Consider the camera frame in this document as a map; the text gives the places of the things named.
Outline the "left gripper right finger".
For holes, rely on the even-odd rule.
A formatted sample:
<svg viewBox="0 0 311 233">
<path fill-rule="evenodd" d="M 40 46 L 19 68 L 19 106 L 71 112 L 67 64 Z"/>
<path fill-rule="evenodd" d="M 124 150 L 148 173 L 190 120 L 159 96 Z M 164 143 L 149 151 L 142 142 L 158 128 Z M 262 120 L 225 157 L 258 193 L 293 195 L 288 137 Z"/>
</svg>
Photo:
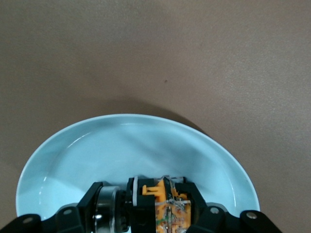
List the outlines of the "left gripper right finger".
<svg viewBox="0 0 311 233">
<path fill-rule="evenodd" d="M 262 212 L 245 210 L 238 217 L 215 204 L 206 204 L 194 183 L 177 183 L 179 193 L 191 200 L 188 233 L 278 233 L 280 229 Z"/>
</svg>

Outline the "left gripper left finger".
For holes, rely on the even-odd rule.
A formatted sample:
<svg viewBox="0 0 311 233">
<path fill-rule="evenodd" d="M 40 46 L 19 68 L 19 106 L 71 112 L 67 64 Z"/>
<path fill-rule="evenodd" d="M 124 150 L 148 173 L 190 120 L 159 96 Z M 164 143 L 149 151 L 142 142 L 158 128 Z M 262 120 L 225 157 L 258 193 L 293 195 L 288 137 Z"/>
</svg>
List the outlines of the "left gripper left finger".
<svg viewBox="0 0 311 233">
<path fill-rule="evenodd" d="M 42 220 L 38 214 L 21 215 L 1 228 L 2 233 L 90 233 L 95 227 L 96 202 L 103 187 L 95 182 L 76 205 L 61 207 L 56 213 Z"/>
</svg>

